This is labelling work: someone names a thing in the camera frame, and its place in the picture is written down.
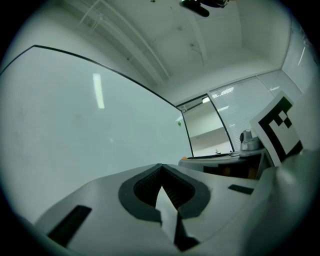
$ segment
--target black strip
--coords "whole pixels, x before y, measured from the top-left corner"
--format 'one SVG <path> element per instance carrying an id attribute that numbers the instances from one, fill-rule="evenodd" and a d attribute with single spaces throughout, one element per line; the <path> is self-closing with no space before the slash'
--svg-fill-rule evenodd
<path id="1" fill-rule="evenodd" d="M 199 244 L 199 242 L 195 238 L 189 237 L 187 235 L 184 224 L 182 223 L 182 218 L 179 213 L 177 214 L 176 220 L 174 244 L 182 252 Z"/>
<path id="2" fill-rule="evenodd" d="M 226 135 L 227 135 L 227 136 L 228 136 L 228 138 L 229 138 L 229 141 L 230 141 L 230 144 L 231 144 L 232 151 L 233 151 L 233 152 L 235 152 L 234 145 L 232 144 L 232 141 L 231 141 L 231 138 L 230 138 L 229 132 L 228 132 L 228 130 L 227 130 L 227 128 L 226 128 L 226 126 L 225 126 L 225 123 L 224 123 L 224 121 L 222 120 L 221 115 L 220 115 L 219 111 L 217 110 L 217 108 L 216 108 L 216 106 L 215 106 L 215 104 L 214 104 L 214 102 L 213 102 L 212 98 L 210 97 L 210 95 L 209 95 L 209 94 L 207 94 L 207 95 L 208 95 L 208 97 L 209 97 L 209 99 L 210 99 L 210 101 L 211 101 L 211 103 L 212 103 L 212 105 L 213 105 L 213 107 L 214 107 L 215 111 L 217 112 L 217 114 L 218 114 L 218 116 L 219 116 L 219 118 L 220 118 L 220 120 L 221 120 L 221 123 L 222 123 L 222 125 L 223 125 L 223 127 L 224 127 L 224 130 L 225 130 L 225 132 L 226 132 Z"/>
<path id="3" fill-rule="evenodd" d="M 85 221 L 91 208 L 77 205 L 49 234 L 48 237 L 57 244 L 66 247 L 81 224 Z"/>
<path id="4" fill-rule="evenodd" d="M 246 187 L 246 186 L 239 186 L 239 185 L 235 185 L 235 184 L 229 186 L 228 189 L 238 191 L 240 193 L 244 193 L 244 194 L 248 194 L 248 195 L 251 195 L 252 192 L 254 191 L 253 188 Z"/>
<path id="5" fill-rule="evenodd" d="M 98 62 L 96 62 L 96 61 L 94 61 L 94 60 L 92 60 L 92 59 L 89 59 L 89 58 L 87 58 L 87 57 L 84 57 L 84 56 L 81 56 L 81 55 L 78 55 L 78 54 L 75 54 L 75 53 L 72 53 L 72 52 L 69 52 L 69 51 L 66 51 L 66 50 L 61 50 L 61 49 L 52 48 L 52 47 L 48 47 L 48 46 L 43 46 L 43 45 L 37 45 L 37 44 L 35 44 L 35 45 L 29 47 L 28 49 L 24 50 L 22 53 L 20 53 L 17 57 L 15 57 L 15 58 L 3 69 L 3 71 L 0 73 L 0 76 L 1 76 L 2 73 L 11 65 L 12 62 L 14 62 L 14 61 L 15 61 L 17 58 L 19 58 L 22 54 L 24 54 L 25 52 L 27 52 L 28 50 L 30 50 L 30 49 L 33 48 L 33 47 L 42 48 L 42 49 L 47 49 L 47 50 L 52 50 L 52 51 L 56 51 L 56 52 L 60 52 L 60 53 L 64 53 L 64 54 L 69 54 L 69 55 L 78 57 L 78 58 L 80 58 L 80 59 L 86 60 L 86 61 L 88 61 L 88 62 L 97 64 L 97 65 L 99 65 L 99 66 L 101 66 L 101 67 L 103 67 L 103 68 L 106 68 L 106 69 L 108 69 L 108 70 L 110 70 L 110 71 L 112 71 L 112 72 L 115 72 L 115 73 L 119 74 L 120 76 L 123 76 L 124 78 L 129 79 L 130 81 L 132 81 L 132 82 L 136 83 L 137 85 L 143 87 L 144 89 L 148 90 L 149 92 L 153 93 L 154 95 L 158 96 L 160 99 L 164 100 L 166 103 L 169 103 L 169 104 L 170 104 L 171 106 L 173 106 L 175 109 L 179 110 L 179 111 L 181 112 L 182 116 L 183 116 L 183 113 L 182 113 L 182 111 L 181 111 L 179 108 L 177 108 L 175 105 L 173 105 L 171 102 L 169 102 L 169 101 L 166 100 L 164 97 L 162 97 L 162 96 L 160 96 L 159 94 L 157 94 L 156 92 L 150 90 L 148 87 L 142 85 L 141 83 L 137 82 L 136 80 L 133 80 L 131 77 L 129 77 L 129 76 L 127 76 L 127 75 L 125 75 L 125 74 L 123 74 L 123 73 L 121 73 L 121 72 L 119 72 L 119 71 L 116 71 L 116 70 L 112 69 L 111 67 L 108 67 L 108 66 L 106 66 L 106 65 L 103 65 L 103 64 L 101 64 L 101 63 L 98 63 Z M 192 153 L 192 156 L 194 156 L 194 153 L 193 153 L 193 150 L 192 150 L 192 146 L 191 146 L 191 142 L 190 142 L 189 133 L 188 133 L 188 128 L 187 128 L 187 126 L 186 126 L 186 122 L 184 122 L 184 125 L 185 125 L 185 129 L 186 129 L 186 133 L 187 133 L 187 135 L 188 135 L 191 153 Z"/>
<path id="6" fill-rule="evenodd" d="M 225 156 L 231 156 L 232 153 L 225 153 L 225 154 L 212 154 L 212 155 L 204 155 L 204 156 L 195 156 L 195 157 L 188 157 L 188 159 L 210 159 L 210 158 L 219 158 Z"/>

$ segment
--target glass wall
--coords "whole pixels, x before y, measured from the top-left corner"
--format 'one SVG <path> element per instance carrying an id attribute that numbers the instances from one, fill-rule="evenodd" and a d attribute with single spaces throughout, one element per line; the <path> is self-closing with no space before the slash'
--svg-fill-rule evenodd
<path id="1" fill-rule="evenodd" d="M 232 152 L 227 132 L 208 95 L 178 108 L 183 112 L 195 157 Z"/>
<path id="2" fill-rule="evenodd" d="M 276 70 L 211 90 L 179 105 L 194 156 L 229 153 L 233 148 L 239 151 L 240 134 L 252 129 L 250 121 L 280 91 L 294 103 L 303 94 L 288 75 Z"/>

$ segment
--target glass partition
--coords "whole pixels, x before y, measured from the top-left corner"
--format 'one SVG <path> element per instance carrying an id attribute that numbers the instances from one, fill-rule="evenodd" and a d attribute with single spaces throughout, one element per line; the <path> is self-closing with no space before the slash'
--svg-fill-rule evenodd
<path id="1" fill-rule="evenodd" d="M 207 95 L 179 105 L 178 108 L 183 112 L 194 157 L 233 151 L 224 125 Z"/>
<path id="2" fill-rule="evenodd" d="M 251 130 L 251 119 L 274 99 L 273 94 L 256 77 L 212 90 L 210 94 L 235 151 L 240 150 L 240 134 L 244 130 Z"/>

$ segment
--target white panel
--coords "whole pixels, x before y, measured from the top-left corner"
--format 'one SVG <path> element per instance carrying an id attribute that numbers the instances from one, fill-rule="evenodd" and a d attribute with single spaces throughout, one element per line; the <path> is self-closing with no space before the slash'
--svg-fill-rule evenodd
<path id="1" fill-rule="evenodd" d="M 282 67 L 303 93 L 320 72 L 311 48 L 306 42 L 307 38 L 303 38 L 301 31 L 292 29 L 287 56 Z"/>
<path id="2" fill-rule="evenodd" d="M 211 91 L 214 105 L 229 132 L 235 151 L 240 150 L 240 134 L 251 129 L 250 120 L 273 99 L 272 93 L 256 78 L 249 78 Z"/>
<path id="3" fill-rule="evenodd" d="M 183 113 L 189 136 L 199 136 L 223 127 L 221 120 L 212 106 L 206 102 Z"/>
<path id="4" fill-rule="evenodd" d="M 2 178 L 32 223 L 91 180 L 192 156 L 178 109 L 100 65 L 32 48 L 0 79 Z"/>
<path id="5" fill-rule="evenodd" d="M 282 70 L 258 75 L 258 78 L 273 96 L 277 96 L 280 91 L 283 91 L 293 102 L 296 102 L 302 95 L 297 85 Z"/>

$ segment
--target black slot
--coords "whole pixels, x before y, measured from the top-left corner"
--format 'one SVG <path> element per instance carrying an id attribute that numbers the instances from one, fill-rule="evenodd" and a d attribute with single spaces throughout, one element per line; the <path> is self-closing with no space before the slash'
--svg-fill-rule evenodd
<path id="1" fill-rule="evenodd" d="M 78 228 L 85 221 L 91 208 L 77 205 L 49 234 L 57 244 L 66 247 Z"/>
<path id="2" fill-rule="evenodd" d="M 235 185 L 235 184 L 228 187 L 228 189 L 238 191 L 240 193 L 244 193 L 244 194 L 248 194 L 248 195 L 251 195 L 252 192 L 254 191 L 253 188 L 246 187 L 246 186 L 239 186 L 239 185 Z"/>

